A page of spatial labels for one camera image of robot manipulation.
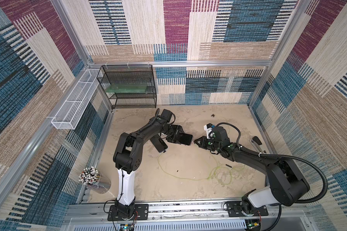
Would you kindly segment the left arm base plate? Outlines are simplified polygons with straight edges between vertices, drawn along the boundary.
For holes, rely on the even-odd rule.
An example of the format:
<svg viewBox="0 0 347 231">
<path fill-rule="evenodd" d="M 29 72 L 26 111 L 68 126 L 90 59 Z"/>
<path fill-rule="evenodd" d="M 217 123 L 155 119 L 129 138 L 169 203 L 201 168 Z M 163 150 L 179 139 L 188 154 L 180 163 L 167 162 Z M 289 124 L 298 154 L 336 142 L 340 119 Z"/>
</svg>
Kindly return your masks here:
<svg viewBox="0 0 347 231">
<path fill-rule="evenodd" d="M 149 204 L 133 204 L 132 206 L 111 206 L 108 221 L 147 220 Z"/>
</svg>

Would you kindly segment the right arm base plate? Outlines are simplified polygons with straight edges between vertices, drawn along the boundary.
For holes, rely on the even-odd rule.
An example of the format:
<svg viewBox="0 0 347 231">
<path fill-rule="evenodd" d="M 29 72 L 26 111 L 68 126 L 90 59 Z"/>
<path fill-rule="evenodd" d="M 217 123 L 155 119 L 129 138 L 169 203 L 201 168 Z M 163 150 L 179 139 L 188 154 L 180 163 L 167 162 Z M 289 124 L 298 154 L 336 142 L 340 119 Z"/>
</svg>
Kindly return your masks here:
<svg viewBox="0 0 347 231">
<path fill-rule="evenodd" d="M 228 212 L 229 217 L 263 217 L 269 215 L 265 206 L 255 208 L 252 204 L 243 201 L 228 201 L 224 204 L 224 209 Z"/>
</svg>

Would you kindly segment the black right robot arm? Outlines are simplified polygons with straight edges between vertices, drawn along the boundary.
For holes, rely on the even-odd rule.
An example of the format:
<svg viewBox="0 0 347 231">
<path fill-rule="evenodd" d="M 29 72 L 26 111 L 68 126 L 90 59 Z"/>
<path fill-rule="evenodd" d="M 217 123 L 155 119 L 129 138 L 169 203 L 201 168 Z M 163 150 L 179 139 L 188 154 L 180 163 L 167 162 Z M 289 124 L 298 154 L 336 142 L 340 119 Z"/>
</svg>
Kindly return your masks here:
<svg viewBox="0 0 347 231">
<path fill-rule="evenodd" d="M 242 197 L 240 207 L 245 216 L 251 216 L 256 210 L 266 205 L 290 207 L 293 204 L 308 204 L 321 200 L 328 191 L 328 180 L 323 171 L 315 164 L 295 156 L 272 155 L 256 152 L 240 144 L 240 138 L 231 142 L 224 122 L 207 124 L 206 135 L 194 140 L 199 148 L 221 155 L 232 162 L 241 163 L 254 168 L 267 177 L 268 186 L 252 190 Z M 322 179 L 321 192 L 308 199 L 302 199 L 310 191 L 310 185 L 297 166 L 301 162 L 314 169 Z"/>
</svg>

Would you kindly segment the purple smartphone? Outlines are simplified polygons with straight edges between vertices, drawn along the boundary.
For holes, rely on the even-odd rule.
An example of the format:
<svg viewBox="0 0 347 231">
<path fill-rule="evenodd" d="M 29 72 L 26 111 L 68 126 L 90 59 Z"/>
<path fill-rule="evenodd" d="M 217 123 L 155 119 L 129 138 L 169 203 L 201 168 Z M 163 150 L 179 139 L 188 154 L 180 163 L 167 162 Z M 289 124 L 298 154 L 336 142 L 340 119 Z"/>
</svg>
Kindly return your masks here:
<svg viewBox="0 0 347 231">
<path fill-rule="evenodd" d="M 180 133 L 179 133 L 178 140 L 180 140 L 180 139 L 182 139 L 182 140 L 191 140 L 191 143 L 192 143 L 192 139 L 193 139 L 193 138 L 180 138 Z"/>
</svg>

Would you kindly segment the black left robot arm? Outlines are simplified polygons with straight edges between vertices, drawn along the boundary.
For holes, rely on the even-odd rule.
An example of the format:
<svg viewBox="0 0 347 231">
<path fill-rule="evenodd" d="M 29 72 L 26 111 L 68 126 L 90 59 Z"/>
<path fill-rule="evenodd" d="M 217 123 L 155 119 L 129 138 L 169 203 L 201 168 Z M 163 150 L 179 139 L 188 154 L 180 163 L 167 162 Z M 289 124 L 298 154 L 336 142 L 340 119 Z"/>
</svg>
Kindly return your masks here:
<svg viewBox="0 0 347 231">
<path fill-rule="evenodd" d="M 166 141 L 191 145 L 193 136 L 185 133 L 182 126 L 171 122 L 172 118 L 175 118 L 175 115 L 170 110 L 164 109 L 160 113 L 160 109 L 157 109 L 155 116 L 142 128 L 120 135 L 113 156 L 119 175 L 118 196 L 114 204 L 117 213 L 128 218 L 136 214 L 135 173 L 142 163 L 144 145 L 148 141 L 159 153 L 164 153 L 168 149 Z"/>
</svg>

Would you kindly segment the blue smartphone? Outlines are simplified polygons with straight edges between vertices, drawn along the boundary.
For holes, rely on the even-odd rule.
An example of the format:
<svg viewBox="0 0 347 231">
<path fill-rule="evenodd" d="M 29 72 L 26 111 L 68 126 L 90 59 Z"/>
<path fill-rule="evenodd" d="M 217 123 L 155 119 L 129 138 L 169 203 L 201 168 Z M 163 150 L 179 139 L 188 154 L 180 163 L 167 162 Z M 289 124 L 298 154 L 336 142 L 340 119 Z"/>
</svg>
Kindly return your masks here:
<svg viewBox="0 0 347 231">
<path fill-rule="evenodd" d="M 156 150 L 159 153 L 164 153 L 168 146 L 167 144 L 164 142 L 164 140 L 160 137 L 160 135 L 155 135 L 153 136 L 150 141 L 152 142 L 153 146 L 156 148 Z"/>
</svg>

